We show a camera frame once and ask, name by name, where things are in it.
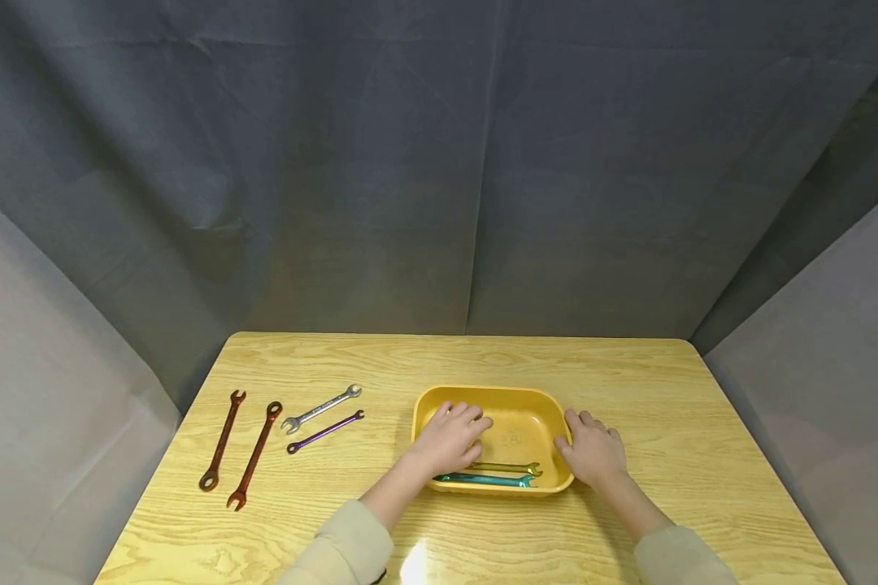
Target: right hand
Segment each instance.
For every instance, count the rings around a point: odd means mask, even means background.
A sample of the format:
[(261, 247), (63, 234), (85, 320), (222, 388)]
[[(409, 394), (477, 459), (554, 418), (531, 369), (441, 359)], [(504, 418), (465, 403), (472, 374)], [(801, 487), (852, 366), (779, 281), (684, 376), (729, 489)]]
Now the right hand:
[(628, 459), (617, 429), (606, 429), (587, 410), (576, 414), (571, 408), (566, 411), (566, 423), (572, 431), (572, 444), (563, 435), (556, 437), (554, 444), (577, 478), (601, 489), (628, 477)]

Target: red wrench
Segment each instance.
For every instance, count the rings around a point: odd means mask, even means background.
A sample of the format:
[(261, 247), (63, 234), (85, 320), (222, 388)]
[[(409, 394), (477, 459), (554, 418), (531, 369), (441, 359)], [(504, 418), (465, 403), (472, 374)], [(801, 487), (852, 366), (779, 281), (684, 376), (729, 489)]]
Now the red wrench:
[(215, 456), (211, 458), (211, 466), (198, 480), (198, 486), (203, 492), (211, 492), (212, 489), (218, 487), (218, 466), (221, 464), (221, 457), (224, 455), (224, 446), (228, 444), (228, 436), (231, 435), (231, 426), (234, 426), (234, 418), (237, 415), (237, 407), (241, 406), (241, 402), (247, 398), (247, 392), (241, 393), (241, 390), (231, 392), (231, 408), (228, 411), (228, 418), (224, 420), (224, 429), (221, 430), (221, 438), (218, 439), (218, 445), (215, 448)]
[(269, 430), (273, 427), (273, 421), (279, 417), (280, 413), (283, 412), (283, 405), (278, 401), (273, 401), (271, 404), (267, 405), (267, 421), (264, 423), (263, 430), (260, 432), (260, 438), (258, 438), (258, 443), (254, 445), (254, 453), (250, 455), (250, 461), (247, 462), (247, 469), (244, 470), (244, 475), (241, 478), (241, 485), (237, 486), (234, 493), (232, 493), (228, 497), (228, 507), (231, 507), (231, 504), (234, 501), (237, 502), (237, 507), (235, 507), (234, 511), (237, 512), (247, 504), (247, 486), (250, 485), (250, 478), (254, 476), (254, 470), (258, 468), (258, 461), (260, 460), (260, 454), (263, 453), (263, 447), (267, 443), (267, 437), (269, 436)]

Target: hand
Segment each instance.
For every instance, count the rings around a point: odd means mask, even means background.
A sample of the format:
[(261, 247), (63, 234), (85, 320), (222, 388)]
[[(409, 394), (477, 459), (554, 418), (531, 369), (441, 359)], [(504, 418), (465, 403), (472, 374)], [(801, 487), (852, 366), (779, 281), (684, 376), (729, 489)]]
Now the hand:
[(554, 444), (577, 478), (589, 487), (602, 489), (628, 477), (628, 459), (617, 429), (606, 430), (589, 411), (576, 414), (571, 408), (566, 411), (566, 423), (572, 431), (572, 444), (562, 435), (554, 439)]
[(414, 458), (428, 477), (450, 474), (469, 467), (481, 455), (478, 436), (494, 421), (483, 417), (481, 407), (445, 401), (429, 419), (407, 456)]

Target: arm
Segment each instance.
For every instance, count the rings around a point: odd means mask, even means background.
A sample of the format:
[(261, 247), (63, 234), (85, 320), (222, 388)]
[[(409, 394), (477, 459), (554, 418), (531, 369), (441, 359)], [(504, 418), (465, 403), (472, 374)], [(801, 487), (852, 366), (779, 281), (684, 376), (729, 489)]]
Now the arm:
[(566, 411), (573, 444), (555, 439), (556, 449), (581, 481), (618, 515), (637, 543), (635, 557), (649, 585), (737, 585), (728, 567), (690, 529), (677, 526), (628, 474), (624, 443), (588, 411)]
[(348, 501), (281, 575), (278, 585), (368, 585), (390, 559), (389, 531), (434, 475), (469, 467), (492, 426), (481, 408), (444, 402), (412, 447), (358, 500)]

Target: combination wrench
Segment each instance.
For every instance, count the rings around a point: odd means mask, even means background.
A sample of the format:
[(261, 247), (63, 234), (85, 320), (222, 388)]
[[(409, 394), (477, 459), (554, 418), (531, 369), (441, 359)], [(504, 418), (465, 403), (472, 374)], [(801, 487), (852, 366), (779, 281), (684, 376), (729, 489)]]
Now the combination wrench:
[(463, 483), (480, 483), (488, 486), (507, 486), (509, 488), (532, 488), (530, 485), (533, 480), (532, 475), (525, 475), (523, 478), (497, 478), (495, 475), (475, 475), (475, 474), (442, 474), (435, 476), (436, 481), (457, 481)]
[(310, 418), (314, 418), (317, 414), (322, 414), (324, 411), (327, 411), (334, 405), (340, 405), (341, 402), (346, 401), (349, 398), (354, 398), (360, 395), (361, 387), (359, 387), (356, 383), (353, 383), (344, 392), (342, 392), (338, 396), (335, 396), (335, 398), (333, 398), (332, 400), (324, 402), (324, 404), (322, 405), (316, 406), (314, 409), (311, 409), (307, 413), (299, 414), (298, 417), (287, 418), (283, 421), (283, 424), (280, 425), (280, 429), (283, 429), (283, 427), (289, 425), (289, 430), (286, 431), (286, 435), (292, 435), (294, 432), (299, 430), (299, 425), (302, 425)]
[(286, 445), (286, 452), (289, 453), (290, 455), (294, 455), (299, 449), (304, 448), (305, 445), (308, 445), (312, 441), (315, 441), (316, 439), (320, 439), (320, 438), (328, 435), (329, 432), (338, 431), (339, 429), (341, 429), (341, 427), (343, 427), (347, 424), (354, 423), (355, 420), (360, 420), (361, 418), (364, 418), (364, 411), (363, 410), (360, 410), (357, 413), (352, 414), (350, 417), (348, 417), (346, 419), (343, 419), (343, 420), (336, 422), (332, 426), (328, 427), (328, 429), (323, 429), (322, 431), (316, 432), (315, 435), (313, 435), (311, 437), (308, 437), (308, 438), (303, 439), (302, 441), (298, 441), (296, 443), (287, 444)]
[(237, 502), (237, 507), (234, 509), (235, 512), (241, 510), (242, 507), (247, 504), (247, 487), (250, 486), (250, 478), (253, 478), (254, 470), (258, 468), (260, 454), (263, 451), (264, 445), (267, 443), (269, 431), (273, 428), (273, 423), (276, 421), (278, 415), (280, 415), (280, 412), (283, 412), (283, 405), (280, 404), (280, 402), (273, 401), (271, 404), (267, 405), (267, 421), (264, 423), (263, 430), (260, 432), (258, 443), (254, 445), (254, 451), (250, 455), (250, 461), (247, 462), (247, 468), (244, 470), (241, 484), (238, 485), (234, 493), (228, 497), (228, 507), (231, 507), (231, 504), (234, 501)]
[(502, 472), (507, 472), (511, 474), (526, 474), (532, 475), (533, 478), (539, 478), (540, 475), (543, 475), (543, 472), (538, 469), (539, 463), (534, 461), (533, 463), (527, 463), (526, 466), (519, 466), (519, 464), (515, 463), (483, 463), (477, 462), (472, 463), (468, 469), (472, 470), (502, 470)]
[(211, 492), (212, 489), (218, 487), (218, 466), (221, 464), (221, 457), (224, 455), (224, 446), (228, 444), (231, 426), (234, 426), (234, 418), (237, 416), (237, 407), (241, 406), (241, 402), (246, 398), (247, 392), (241, 393), (241, 390), (231, 392), (231, 408), (228, 411), (228, 418), (224, 420), (224, 429), (221, 430), (221, 438), (218, 439), (218, 445), (215, 447), (215, 456), (211, 458), (211, 466), (207, 468), (202, 479), (198, 480), (198, 486), (203, 492)]

